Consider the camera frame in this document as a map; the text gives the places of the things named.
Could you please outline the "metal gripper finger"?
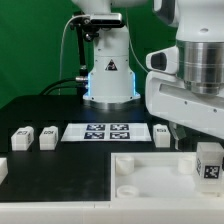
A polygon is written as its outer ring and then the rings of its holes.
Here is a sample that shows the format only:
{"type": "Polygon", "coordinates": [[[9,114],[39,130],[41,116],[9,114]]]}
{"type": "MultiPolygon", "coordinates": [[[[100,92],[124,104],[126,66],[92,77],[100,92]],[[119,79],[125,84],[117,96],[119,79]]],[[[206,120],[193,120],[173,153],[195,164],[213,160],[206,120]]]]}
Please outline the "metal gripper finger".
{"type": "Polygon", "coordinates": [[[169,122],[169,129],[174,138],[174,147],[178,151],[183,150],[182,140],[186,138],[186,132],[182,125],[179,125],[175,122],[169,122]]]}

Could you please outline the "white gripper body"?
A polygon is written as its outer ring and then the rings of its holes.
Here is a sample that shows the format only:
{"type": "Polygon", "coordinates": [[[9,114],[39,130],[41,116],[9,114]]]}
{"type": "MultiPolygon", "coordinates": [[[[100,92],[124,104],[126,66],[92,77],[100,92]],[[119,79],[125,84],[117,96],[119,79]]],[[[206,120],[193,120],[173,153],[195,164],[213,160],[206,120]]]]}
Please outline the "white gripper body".
{"type": "Polygon", "coordinates": [[[224,139],[224,85],[218,95],[195,94],[174,75],[151,71],[145,103],[151,115],[224,139]]]}

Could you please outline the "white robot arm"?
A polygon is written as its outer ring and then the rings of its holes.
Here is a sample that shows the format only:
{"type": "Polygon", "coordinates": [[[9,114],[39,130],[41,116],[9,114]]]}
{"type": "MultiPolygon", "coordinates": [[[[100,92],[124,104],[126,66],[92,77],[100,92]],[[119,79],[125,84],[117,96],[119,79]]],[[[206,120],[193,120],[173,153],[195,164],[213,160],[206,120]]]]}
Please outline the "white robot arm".
{"type": "MultiPolygon", "coordinates": [[[[94,46],[84,102],[107,109],[138,101],[129,25],[112,10],[148,0],[71,1],[94,46]]],[[[177,33],[174,46],[146,56],[148,112],[224,139],[224,0],[153,0],[153,11],[177,33]]]]}

